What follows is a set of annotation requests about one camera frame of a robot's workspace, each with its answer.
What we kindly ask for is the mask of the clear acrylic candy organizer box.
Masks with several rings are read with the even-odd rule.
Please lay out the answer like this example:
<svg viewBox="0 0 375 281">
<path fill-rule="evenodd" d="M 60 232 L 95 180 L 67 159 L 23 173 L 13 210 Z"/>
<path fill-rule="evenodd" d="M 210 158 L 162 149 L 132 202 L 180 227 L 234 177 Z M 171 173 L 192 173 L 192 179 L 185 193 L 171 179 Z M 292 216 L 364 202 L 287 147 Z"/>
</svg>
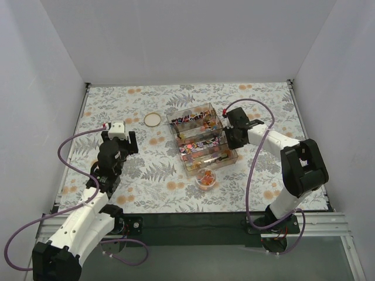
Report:
<svg viewBox="0 0 375 281">
<path fill-rule="evenodd" d="M 202 168 L 219 169 L 234 164 L 235 150 L 229 149 L 224 126 L 211 103 L 166 115 L 188 176 Z"/>
</svg>

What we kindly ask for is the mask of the clear plastic jar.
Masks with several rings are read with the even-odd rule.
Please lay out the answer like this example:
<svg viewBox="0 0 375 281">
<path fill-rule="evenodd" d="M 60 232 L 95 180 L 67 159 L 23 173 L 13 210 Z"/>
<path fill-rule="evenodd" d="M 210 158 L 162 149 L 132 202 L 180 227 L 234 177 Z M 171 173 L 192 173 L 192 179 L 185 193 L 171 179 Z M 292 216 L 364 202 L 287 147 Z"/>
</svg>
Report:
<svg viewBox="0 0 375 281">
<path fill-rule="evenodd" d="M 195 177 L 195 182 L 201 191 L 209 191 L 216 184 L 217 178 L 214 170 L 208 168 L 200 169 Z"/>
</svg>

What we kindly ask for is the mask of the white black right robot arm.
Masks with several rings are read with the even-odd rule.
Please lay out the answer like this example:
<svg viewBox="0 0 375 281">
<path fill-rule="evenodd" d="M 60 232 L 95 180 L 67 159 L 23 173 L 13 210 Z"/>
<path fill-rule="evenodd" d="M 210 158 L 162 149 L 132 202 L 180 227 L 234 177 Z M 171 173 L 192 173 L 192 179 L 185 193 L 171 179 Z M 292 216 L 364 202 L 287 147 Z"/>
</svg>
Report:
<svg viewBox="0 0 375 281">
<path fill-rule="evenodd" d="M 223 110 L 228 125 L 224 128 L 231 150 L 251 144 L 257 147 L 246 186 L 246 213 L 249 224 L 257 230 L 280 232 L 305 197 L 328 182 L 329 175 L 318 144 L 313 139 L 297 140 L 272 129 L 258 119 L 249 120 L 242 108 Z M 258 156 L 262 150 L 281 161 L 284 187 L 257 221 L 250 215 L 250 187 Z"/>
</svg>

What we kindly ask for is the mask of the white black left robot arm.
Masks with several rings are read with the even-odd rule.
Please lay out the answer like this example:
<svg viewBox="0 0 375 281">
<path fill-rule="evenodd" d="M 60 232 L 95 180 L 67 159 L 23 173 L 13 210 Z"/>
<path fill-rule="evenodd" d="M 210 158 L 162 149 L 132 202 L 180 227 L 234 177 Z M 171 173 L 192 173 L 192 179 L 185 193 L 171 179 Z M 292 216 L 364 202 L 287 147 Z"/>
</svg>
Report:
<svg viewBox="0 0 375 281">
<path fill-rule="evenodd" d="M 139 152 L 134 131 L 129 134 L 101 133 L 97 161 L 81 197 L 81 206 L 69 213 L 65 222 L 32 251 L 34 280 L 79 280 L 84 261 L 108 234 L 125 227 L 124 213 L 109 203 L 116 191 L 127 157 Z"/>
</svg>

